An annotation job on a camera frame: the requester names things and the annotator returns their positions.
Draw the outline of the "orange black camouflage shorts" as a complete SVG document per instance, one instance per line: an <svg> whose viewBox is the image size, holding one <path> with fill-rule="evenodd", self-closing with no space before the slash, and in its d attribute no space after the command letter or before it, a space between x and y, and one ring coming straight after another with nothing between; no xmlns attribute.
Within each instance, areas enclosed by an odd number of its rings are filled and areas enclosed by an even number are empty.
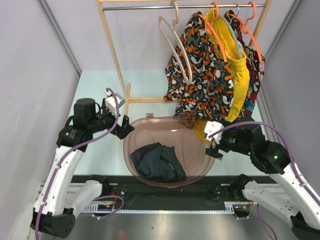
<svg viewBox="0 0 320 240"><path fill-rule="evenodd" d="M227 118L234 100L230 63L216 53L218 44L207 35L200 11L189 18L175 53L165 67L166 102L179 100L175 116L206 120Z"/></svg>

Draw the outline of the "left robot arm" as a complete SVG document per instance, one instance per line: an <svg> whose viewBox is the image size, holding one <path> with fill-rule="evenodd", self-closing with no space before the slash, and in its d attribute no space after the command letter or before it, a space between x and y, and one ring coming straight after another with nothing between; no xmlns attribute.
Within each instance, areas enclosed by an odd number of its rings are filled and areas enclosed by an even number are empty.
<svg viewBox="0 0 320 240"><path fill-rule="evenodd" d="M123 140L134 127L129 117L123 116L118 124L120 107L125 103L116 93L103 98L98 104L92 98L80 98L73 106L73 115L58 134L52 167L44 187L33 205L30 227L35 239L40 233L65 239L85 207L94 200L116 199L111 194L109 179L92 175L72 196L67 197L75 170L89 144L109 134Z"/></svg>

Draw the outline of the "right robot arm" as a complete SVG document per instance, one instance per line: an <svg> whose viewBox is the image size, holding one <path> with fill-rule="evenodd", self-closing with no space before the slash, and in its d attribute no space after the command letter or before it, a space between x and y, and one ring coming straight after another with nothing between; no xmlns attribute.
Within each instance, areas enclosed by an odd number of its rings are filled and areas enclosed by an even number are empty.
<svg viewBox="0 0 320 240"><path fill-rule="evenodd" d="M240 174L230 183L230 194L237 201L249 200L282 219L299 240L320 238L320 196L309 185L295 163L287 142L267 140L261 127L279 131L263 122L243 118L227 124L208 121L204 139L210 142L205 153L222 159L221 151L246 155L259 171L267 174L287 194L288 200L263 188L251 177Z"/></svg>

